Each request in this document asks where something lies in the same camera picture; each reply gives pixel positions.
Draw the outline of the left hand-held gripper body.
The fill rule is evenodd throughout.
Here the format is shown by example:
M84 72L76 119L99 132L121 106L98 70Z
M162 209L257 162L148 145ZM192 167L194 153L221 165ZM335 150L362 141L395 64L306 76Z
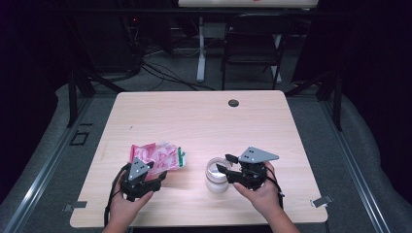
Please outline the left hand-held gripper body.
M134 157L123 175L120 191L126 195L128 201L133 202L150 191L159 191L159 189L154 189L154 179L146 180L152 170L146 164L140 158Z

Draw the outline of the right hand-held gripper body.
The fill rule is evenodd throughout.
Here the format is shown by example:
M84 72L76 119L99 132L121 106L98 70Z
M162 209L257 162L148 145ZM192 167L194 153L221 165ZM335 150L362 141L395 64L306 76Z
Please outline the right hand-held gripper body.
M275 153L261 150L255 147L248 147L239 159L240 170L238 172L228 170L226 172L227 181L229 183L241 183L248 189L259 189L267 179L266 161L277 160L279 156Z

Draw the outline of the pink and white plastic bag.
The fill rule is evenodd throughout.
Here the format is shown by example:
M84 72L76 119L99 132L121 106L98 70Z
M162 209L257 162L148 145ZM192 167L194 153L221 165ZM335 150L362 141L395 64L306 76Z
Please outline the pink and white plastic bag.
M186 165L186 153L181 147L168 142L152 143L144 146L132 145L130 160L139 158L144 163L152 162L153 168L148 172L147 180L169 170L178 170Z

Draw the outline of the clear glass jar with lid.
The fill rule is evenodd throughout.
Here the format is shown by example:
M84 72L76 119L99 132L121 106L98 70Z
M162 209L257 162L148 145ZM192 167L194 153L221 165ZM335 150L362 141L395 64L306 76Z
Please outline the clear glass jar with lid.
M218 166L221 165L227 170L230 169L231 165L228 161L221 157L212 158L206 165L205 176L206 176L206 186L214 193L223 193L227 191L229 183L225 173L221 173L218 170Z

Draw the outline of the person's left hand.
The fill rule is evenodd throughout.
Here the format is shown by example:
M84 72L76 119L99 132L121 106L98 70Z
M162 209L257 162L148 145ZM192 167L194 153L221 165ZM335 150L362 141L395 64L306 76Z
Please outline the person's left hand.
M140 210L151 200L153 195L154 193L150 191L143 197L131 202L123 198L123 194L120 192L120 185L117 184L110 205L109 222L124 222L130 225Z

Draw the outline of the person's right hand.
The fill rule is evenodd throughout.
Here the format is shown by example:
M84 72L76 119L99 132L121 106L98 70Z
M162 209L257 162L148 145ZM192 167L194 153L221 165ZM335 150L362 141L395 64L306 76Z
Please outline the person's right hand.
M283 211L279 205L278 187L274 183L274 167L268 161L264 163L267 179L257 190L250 190L241 183L234 183L234 188L247 198L254 208L265 218L271 218Z

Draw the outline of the grey tape piece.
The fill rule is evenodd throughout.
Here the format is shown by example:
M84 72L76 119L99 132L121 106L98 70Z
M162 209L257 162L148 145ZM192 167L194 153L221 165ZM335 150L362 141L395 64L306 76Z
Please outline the grey tape piece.
M83 209L86 207L87 201L76 201L71 204L66 204L62 211L63 212L73 212L75 209Z
M313 207L320 208L320 207L327 207L328 204L331 203L332 201L333 199L330 195L325 195L318 199L311 200L310 203Z

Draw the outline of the black tape square marker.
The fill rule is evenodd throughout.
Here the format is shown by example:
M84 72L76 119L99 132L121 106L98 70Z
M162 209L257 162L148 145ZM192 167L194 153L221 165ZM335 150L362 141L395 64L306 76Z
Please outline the black tape square marker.
M70 146L83 146L86 143L88 136L89 136L88 132L80 132L79 130L77 130L74 136L72 137L69 145Z

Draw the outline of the black metal stand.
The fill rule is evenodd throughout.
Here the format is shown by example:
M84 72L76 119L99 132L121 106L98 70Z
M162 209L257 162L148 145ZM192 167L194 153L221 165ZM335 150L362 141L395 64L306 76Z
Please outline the black metal stand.
M98 82L113 90L116 93L125 92L124 88L104 79L97 73L92 72L86 68L78 68L75 66L72 69L71 75L68 80L68 93L69 93L69 121L67 126L72 127L78 118L78 94L77 90L85 98L92 98L96 91L91 82Z
M316 98L319 101L327 101L330 95L333 95L331 118L337 130L341 131L342 78L337 71L327 71L322 73L317 78L303 82L292 90L287 91L285 95L295 96L316 83L320 85L316 92Z

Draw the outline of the black folding chair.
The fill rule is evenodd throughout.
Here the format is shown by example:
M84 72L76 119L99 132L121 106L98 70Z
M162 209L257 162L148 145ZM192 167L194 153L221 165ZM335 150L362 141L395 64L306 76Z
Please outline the black folding chair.
M225 89L226 66L273 67L272 88L276 87L286 39L292 32L289 17L271 14L242 14L232 17L224 29L221 63L222 89Z

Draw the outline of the pale grey box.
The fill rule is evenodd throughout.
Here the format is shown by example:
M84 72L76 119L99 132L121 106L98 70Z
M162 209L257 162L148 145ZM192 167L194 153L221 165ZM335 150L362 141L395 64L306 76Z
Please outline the pale grey box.
M221 22L206 22L204 24L204 37L209 39L223 39L225 24Z

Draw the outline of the black equipment case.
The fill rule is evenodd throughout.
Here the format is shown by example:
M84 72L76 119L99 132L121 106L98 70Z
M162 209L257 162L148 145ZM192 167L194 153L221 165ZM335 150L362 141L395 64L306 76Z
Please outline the black equipment case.
M133 54L120 17L84 15L76 18L94 68L104 73L139 70L140 54Z

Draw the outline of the dark curtain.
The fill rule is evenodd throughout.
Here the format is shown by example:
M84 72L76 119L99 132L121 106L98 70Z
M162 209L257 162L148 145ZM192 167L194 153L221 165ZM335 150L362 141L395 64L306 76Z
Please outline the dark curtain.
M44 0L0 0L0 203L37 148L67 69Z
M316 12L292 78L313 80L343 63L343 93L412 205L412 0L319 0Z

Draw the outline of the white table with white legs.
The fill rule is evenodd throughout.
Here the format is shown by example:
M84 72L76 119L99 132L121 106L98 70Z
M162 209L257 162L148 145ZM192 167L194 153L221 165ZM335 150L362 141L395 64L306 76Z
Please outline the white table with white legs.
M293 9L309 11L318 7L320 0L178 0L178 6L184 10L255 10L255 9ZM196 80L205 81L206 50L203 33L204 24L211 22L205 17L198 17L199 55Z

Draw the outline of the aluminium floor rail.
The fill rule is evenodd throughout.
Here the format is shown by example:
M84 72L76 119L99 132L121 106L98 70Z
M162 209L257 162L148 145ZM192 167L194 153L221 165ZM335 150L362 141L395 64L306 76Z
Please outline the aluminium floor rail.
M78 116L70 127L66 125L64 111L69 103L61 100L51 123L43 135L16 184L0 205L0 233L20 233L50 182L64 150L75 135L75 129L83 118L92 98L83 99Z
M372 194L369 185L367 184L360 166L358 165L353 151L351 150L345 135L342 131L339 131L332 119L332 109L329 103L320 102L321 109L326 116L326 121L333 132L333 135L337 139L340 148L342 149L342 159L347 167L352 182L357 190L358 196L362 202L364 209L366 210L370 222L376 233L392 233L391 229L382 215L382 212L378 206L376 198Z

